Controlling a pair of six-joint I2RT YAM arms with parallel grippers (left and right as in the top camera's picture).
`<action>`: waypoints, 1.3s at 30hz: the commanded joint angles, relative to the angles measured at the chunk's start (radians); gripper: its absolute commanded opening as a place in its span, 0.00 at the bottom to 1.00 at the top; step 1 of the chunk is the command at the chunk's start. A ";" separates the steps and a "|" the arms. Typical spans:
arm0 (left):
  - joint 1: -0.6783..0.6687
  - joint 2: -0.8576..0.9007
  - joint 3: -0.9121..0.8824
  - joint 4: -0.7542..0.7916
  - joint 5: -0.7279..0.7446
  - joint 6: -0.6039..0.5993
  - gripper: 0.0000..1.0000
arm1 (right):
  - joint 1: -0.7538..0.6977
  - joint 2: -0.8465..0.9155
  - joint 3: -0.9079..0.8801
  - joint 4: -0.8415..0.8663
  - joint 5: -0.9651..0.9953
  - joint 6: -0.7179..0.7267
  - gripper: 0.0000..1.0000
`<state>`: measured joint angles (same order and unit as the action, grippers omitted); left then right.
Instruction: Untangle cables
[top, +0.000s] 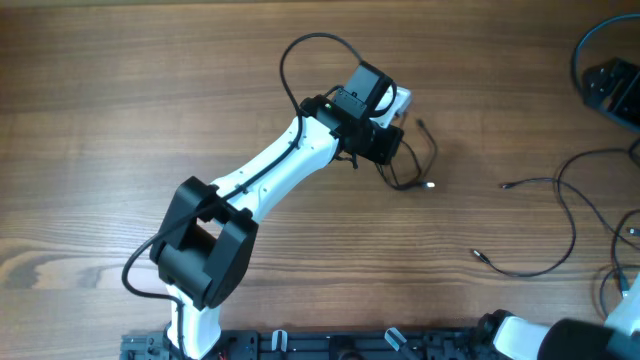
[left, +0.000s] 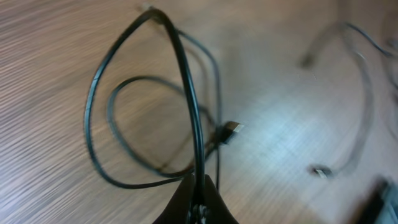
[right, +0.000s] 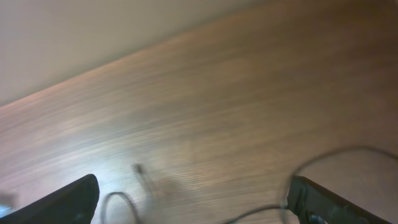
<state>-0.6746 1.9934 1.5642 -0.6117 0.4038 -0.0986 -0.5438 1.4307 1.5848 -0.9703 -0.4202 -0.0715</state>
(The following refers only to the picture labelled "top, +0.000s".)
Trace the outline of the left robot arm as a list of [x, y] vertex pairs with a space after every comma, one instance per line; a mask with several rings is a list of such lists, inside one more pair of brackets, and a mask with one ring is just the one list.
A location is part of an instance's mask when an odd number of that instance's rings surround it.
[[336, 160], [387, 165], [403, 131], [392, 120], [412, 94], [361, 62], [345, 86], [304, 99], [287, 130], [236, 171], [174, 193], [150, 258], [177, 298], [167, 337], [176, 355], [202, 359], [221, 337], [222, 303], [244, 277], [260, 222], [296, 185]]

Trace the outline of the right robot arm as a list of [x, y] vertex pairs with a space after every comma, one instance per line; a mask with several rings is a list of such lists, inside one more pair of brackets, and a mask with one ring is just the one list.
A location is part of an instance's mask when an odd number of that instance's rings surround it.
[[[584, 103], [612, 120], [639, 128], [639, 67], [613, 58], [586, 70], [577, 82]], [[637, 359], [639, 357], [639, 283], [630, 285], [617, 258], [617, 242], [628, 212], [613, 230], [612, 269], [622, 300], [602, 326], [563, 319], [552, 326], [528, 322], [504, 311], [485, 315], [473, 341], [509, 359]]]

